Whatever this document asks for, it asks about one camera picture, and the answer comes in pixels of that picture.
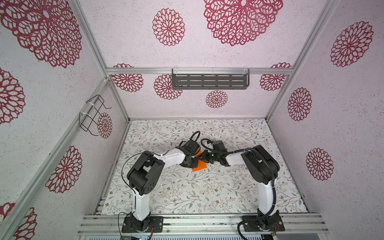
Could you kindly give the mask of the orange square paper sheet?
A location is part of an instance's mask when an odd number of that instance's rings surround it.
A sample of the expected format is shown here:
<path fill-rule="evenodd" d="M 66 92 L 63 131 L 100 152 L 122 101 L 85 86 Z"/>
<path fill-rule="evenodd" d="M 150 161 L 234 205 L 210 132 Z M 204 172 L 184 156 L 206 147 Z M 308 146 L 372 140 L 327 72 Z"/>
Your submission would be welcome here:
<path fill-rule="evenodd" d="M 206 169 L 207 164 L 204 162 L 203 153 L 199 151 L 199 153 L 196 154 L 195 157 L 198 159 L 198 165 L 196 168 L 193 168 L 192 171 L 197 172 Z"/>

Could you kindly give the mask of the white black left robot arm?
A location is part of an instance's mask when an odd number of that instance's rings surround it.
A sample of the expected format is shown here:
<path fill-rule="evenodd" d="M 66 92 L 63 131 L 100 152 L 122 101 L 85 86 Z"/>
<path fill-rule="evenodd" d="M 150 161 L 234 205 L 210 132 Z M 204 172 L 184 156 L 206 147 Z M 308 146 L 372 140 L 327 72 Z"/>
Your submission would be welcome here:
<path fill-rule="evenodd" d="M 163 155 L 150 151 L 141 153 L 127 174 L 129 186 L 135 193 L 133 216 L 144 221 L 150 215 L 150 192 L 156 187 L 164 169 L 180 165 L 194 169 L 198 166 L 200 147 L 176 147 Z"/>

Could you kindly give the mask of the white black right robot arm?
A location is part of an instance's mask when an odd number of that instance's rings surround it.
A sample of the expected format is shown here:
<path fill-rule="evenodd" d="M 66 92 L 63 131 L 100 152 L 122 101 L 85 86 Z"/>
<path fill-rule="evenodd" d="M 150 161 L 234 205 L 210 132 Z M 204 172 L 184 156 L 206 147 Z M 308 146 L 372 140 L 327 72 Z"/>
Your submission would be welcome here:
<path fill-rule="evenodd" d="M 261 145 L 233 152 L 204 150 L 200 160 L 210 164 L 219 162 L 225 167 L 246 165 L 251 176 L 258 183 L 260 200 L 258 220 L 265 222 L 265 225 L 270 225 L 277 220 L 275 184 L 280 165 Z"/>

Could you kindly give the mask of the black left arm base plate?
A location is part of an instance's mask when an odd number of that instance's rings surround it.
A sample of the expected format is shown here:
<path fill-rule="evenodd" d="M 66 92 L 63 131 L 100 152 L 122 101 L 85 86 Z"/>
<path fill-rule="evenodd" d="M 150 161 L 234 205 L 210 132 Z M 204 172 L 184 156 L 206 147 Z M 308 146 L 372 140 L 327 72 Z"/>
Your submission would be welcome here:
<path fill-rule="evenodd" d="M 164 217 L 146 217 L 143 221 L 137 220 L 132 214 L 125 217 L 122 233 L 161 233 L 163 231 Z"/>

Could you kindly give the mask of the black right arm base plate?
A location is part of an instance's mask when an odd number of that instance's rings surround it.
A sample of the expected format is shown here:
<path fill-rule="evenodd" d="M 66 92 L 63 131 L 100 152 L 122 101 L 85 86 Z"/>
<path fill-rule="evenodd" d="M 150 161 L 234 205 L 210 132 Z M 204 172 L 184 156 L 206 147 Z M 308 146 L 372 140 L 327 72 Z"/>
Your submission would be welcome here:
<path fill-rule="evenodd" d="M 266 217 L 262 220 L 252 221 L 257 216 L 243 216 L 242 220 L 246 221 L 244 223 L 244 228 L 246 232 L 283 232 L 285 231 L 285 226 L 283 224 L 282 218 L 279 213 L 275 213 L 272 216 Z"/>

